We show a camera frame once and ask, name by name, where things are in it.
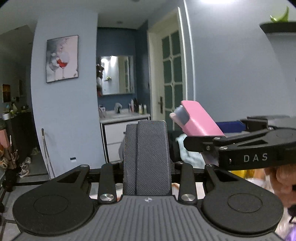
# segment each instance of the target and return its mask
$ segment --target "red wine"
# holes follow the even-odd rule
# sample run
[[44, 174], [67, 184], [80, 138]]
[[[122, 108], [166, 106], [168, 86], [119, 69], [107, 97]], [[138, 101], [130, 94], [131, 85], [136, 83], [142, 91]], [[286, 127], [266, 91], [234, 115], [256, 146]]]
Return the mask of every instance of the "red wine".
[[68, 63], [64, 63], [64, 62], [62, 62], [61, 59], [59, 58], [59, 59], [57, 60], [57, 64], [58, 64], [61, 68], [64, 68], [64, 67], [67, 66]]

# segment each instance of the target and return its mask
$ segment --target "white drawer front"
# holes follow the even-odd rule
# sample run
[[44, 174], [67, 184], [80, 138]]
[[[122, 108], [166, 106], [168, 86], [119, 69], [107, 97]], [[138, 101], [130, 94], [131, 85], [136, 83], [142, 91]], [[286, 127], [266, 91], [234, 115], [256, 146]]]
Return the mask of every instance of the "white drawer front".
[[111, 161], [119, 161], [119, 154], [118, 154], [118, 150], [120, 147], [121, 143], [118, 144], [112, 144], [112, 145], [108, 145], [107, 149], [108, 149], [108, 156], [109, 156], [109, 162]]
[[107, 144], [122, 142], [122, 140], [124, 139], [124, 132], [126, 131], [126, 125], [137, 123], [138, 120], [105, 125]]

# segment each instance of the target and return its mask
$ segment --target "wall shelf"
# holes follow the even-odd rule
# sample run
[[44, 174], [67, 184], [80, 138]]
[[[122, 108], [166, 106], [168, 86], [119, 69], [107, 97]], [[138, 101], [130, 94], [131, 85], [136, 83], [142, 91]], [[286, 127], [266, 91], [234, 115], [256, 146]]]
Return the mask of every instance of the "wall shelf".
[[287, 23], [262, 23], [260, 28], [265, 34], [296, 33], [296, 22]]

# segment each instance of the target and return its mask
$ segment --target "dark blue wall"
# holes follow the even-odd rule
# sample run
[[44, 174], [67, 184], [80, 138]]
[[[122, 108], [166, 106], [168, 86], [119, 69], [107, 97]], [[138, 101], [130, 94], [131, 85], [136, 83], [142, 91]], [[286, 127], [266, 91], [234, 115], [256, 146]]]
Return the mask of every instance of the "dark blue wall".
[[136, 32], [136, 79], [138, 102], [147, 105], [150, 113], [150, 87], [149, 87], [149, 62], [148, 62], [148, 21]]
[[[124, 28], [98, 28], [96, 56], [133, 56], [136, 59], [135, 48], [136, 30]], [[102, 96], [98, 98], [98, 104], [105, 106], [106, 110], [114, 110], [116, 102], [122, 104], [123, 108], [128, 108], [132, 98], [137, 97], [137, 63], [135, 61], [135, 93], [123, 95]]]

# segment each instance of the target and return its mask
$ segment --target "wall socket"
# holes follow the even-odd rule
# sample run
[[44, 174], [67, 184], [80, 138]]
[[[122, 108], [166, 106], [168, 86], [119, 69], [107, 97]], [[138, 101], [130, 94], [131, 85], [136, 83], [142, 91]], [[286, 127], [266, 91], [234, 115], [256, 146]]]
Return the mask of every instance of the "wall socket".
[[72, 163], [77, 162], [76, 157], [70, 157], [70, 161], [71, 161]]

